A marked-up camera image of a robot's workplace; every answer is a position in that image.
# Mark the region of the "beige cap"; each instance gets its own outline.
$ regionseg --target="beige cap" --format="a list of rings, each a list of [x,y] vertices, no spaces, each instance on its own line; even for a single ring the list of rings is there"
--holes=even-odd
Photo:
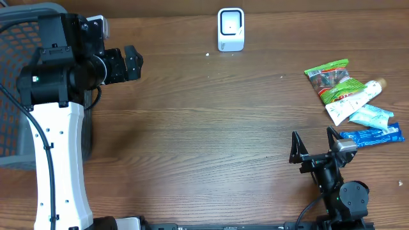
[[[379,83],[379,85],[381,85],[382,89],[385,89],[386,86],[388,85],[388,84],[386,83],[386,80],[383,79],[383,78],[381,78],[381,77],[375,79],[375,81],[376,81],[377,83]]]

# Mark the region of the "pile of packages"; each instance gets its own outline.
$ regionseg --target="pile of packages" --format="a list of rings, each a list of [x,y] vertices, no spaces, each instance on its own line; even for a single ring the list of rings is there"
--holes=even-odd
[[[399,123],[388,125],[393,112],[367,104],[386,88],[386,80],[379,78],[363,84],[350,77],[347,64],[348,60],[343,59],[305,71],[336,126],[350,117],[352,122],[371,127],[340,135],[353,139],[358,147],[405,141]]]

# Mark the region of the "green and red package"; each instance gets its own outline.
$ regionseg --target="green and red package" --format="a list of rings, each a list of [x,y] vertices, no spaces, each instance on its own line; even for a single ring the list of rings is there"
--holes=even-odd
[[[304,71],[325,105],[366,88],[363,83],[350,77],[345,68],[347,64],[348,60],[342,59]]]

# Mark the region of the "wooden table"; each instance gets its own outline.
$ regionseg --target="wooden table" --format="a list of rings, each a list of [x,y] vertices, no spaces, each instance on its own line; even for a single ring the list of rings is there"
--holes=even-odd
[[[84,173],[95,217],[296,220],[318,189],[288,163],[291,132],[323,153],[333,124],[303,71],[329,61],[348,58],[361,82],[384,77],[389,87],[371,104],[393,111],[409,138],[409,10],[248,14],[245,49],[229,53],[217,50],[216,16],[110,23],[106,47],[135,45],[145,62],[141,80],[103,87],[93,111]],[[369,185],[366,220],[377,229],[409,228],[408,148],[365,148],[341,170]],[[35,172],[1,169],[0,229],[32,228],[36,206]],[[324,212],[317,205],[305,219]]]

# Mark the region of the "plastic crate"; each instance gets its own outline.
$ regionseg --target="plastic crate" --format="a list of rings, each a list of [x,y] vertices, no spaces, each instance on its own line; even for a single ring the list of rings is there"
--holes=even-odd
[[[14,20],[35,19],[39,15],[66,13],[55,3],[11,6],[0,9],[0,26]],[[16,79],[27,65],[37,47],[41,47],[36,22],[18,24],[0,34],[0,82],[20,98]],[[92,92],[85,92],[85,106],[92,103]],[[84,111],[82,123],[82,160],[91,154],[91,111]],[[0,93],[0,167],[33,170],[36,168],[34,141],[29,122],[2,93]]]

